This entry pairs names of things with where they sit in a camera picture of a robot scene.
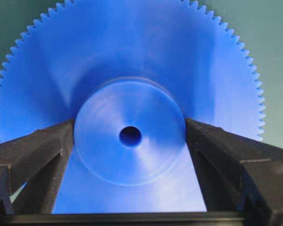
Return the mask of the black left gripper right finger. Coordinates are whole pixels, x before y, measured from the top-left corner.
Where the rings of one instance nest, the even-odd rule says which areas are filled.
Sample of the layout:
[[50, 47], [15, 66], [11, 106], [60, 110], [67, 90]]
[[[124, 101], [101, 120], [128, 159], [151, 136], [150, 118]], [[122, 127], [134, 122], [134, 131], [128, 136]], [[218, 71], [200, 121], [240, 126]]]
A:
[[283, 218], [283, 149], [186, 119], [186, 141], [207, 210]]

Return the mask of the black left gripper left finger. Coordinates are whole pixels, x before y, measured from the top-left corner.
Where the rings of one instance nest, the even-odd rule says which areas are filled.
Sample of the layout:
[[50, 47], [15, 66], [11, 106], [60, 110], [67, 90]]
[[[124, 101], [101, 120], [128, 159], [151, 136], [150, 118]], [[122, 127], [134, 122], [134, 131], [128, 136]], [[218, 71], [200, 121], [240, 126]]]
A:
[[74, 120], [0, 144], [0, 213], [50, 214], [74, 145]]

